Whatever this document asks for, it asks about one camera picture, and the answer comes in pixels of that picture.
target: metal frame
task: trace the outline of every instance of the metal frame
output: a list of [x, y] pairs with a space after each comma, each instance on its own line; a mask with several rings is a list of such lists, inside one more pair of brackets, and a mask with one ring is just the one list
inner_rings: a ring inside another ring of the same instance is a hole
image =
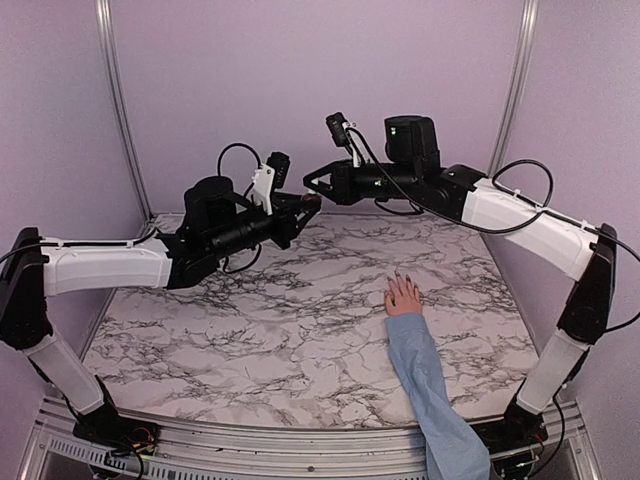
[[138, 155], [131, 134], [131, 127], [127, 118], [127, 109], [124, 101], [124, 93], [122, 90], [122, 80], [120, 79], [120, 70], [118, 68], [118, 59], [116, 55], [116, 43], [113, 35], [113, 25], [111, 22], [111, 5], [109, 0], [97, 0], [96, 8], [98, 14], [98, 27], [100, 30], [100, 42], [104, 51], [105, 65], [107, 67], [107, 76], [109, 79], [109, 87], [111, 90], [111, 99], [118, 123], [118, 131], [124, 148], [127, 167], [131, 182], [136, 194], [138, 208], [145, 220], [150, 220], [153, 216], [149, 196], [142, 179], [142, 172], [138, 162]]
[[[601, 480], [582, 415], [575, 402], [564, 403], [566, 445], [575, 479]], [[123, 414], [161, 425], [153, 456], [143, 456], [145, 478], [161, 480], [276, 480], [291, 478], [426, 480], [424, 436], [416, 427], [367, 430], [259, 428], [194, 422], [140, 412]], [[544, 413], [548, 446], [560, 437], [560, 415]], [[74, 419], [64, 402], [46, 397], [31, 432], [20, 467], [20, 480], [39, 480], [49, 452], [105, 467], [105, 447], [72, 435]], [[494, 455], [505, 458], [527, 449]], [[134, 476], [132, 458], [107, 467]]]
[[491, 155], [491, 164], [487, 172], [489, 177], [493, 177], [504, 164], [509, 147], [509, 139], [511, 138], [511, 131], [513, 130], [516, 113], [522, 100], [524, 86], [527, 81], [531, 49], [533, 47], [533, 34], [536, 28], [537, 18], [538, 0], [525, 0], [522, 11], [522, 23], [520, 25], [520, 37], [518, 38], [516, 57], [513, 63], [513, 72], [511, 73], [511, 84], [507, 95], [507, 103], [502, 115], [500, 130], [498, 131], [498, 138], [496, 139], [496, 145]]

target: marble table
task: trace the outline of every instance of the marble table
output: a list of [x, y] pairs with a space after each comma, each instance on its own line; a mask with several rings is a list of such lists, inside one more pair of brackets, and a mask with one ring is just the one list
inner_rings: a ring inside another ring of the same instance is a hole
[[537, 360], [475, 232], [429, 216], [321, 214], [290, 249], [264, 247], [250, 270], [195, 288], [117, 292], [85, 364], [119, 406], [237, 425], [415, 424], [387, 352], [382, 292], [395, 269], [421, 287], [463, 417], [501, 414]]

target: gray marble vein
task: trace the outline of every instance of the gray marble vein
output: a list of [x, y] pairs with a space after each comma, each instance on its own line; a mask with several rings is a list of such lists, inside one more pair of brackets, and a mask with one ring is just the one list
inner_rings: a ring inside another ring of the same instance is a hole
[[[180, 221], [167, 215], [158, 226]], [[465, 418], [502, 413], [537, 360], [474, 232], [427, 216], [319, 215], [290, 249], [264, 247], [250, 270], [195, 288], [116, 294], [85, 364], [118, 405], [241, 425], [413, 424], [383, 322], [396, 268], [422, 289], [449, 397]]]

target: sleeve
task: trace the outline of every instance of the sleeve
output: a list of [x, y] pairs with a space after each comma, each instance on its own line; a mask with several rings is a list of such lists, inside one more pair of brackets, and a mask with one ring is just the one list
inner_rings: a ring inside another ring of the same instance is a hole
[[389, 355], [426, 440], [429, 480], [488, 480], [489, 452], [454, 412], [435, 341], [425, 319], [409, 313], [386, 320]]

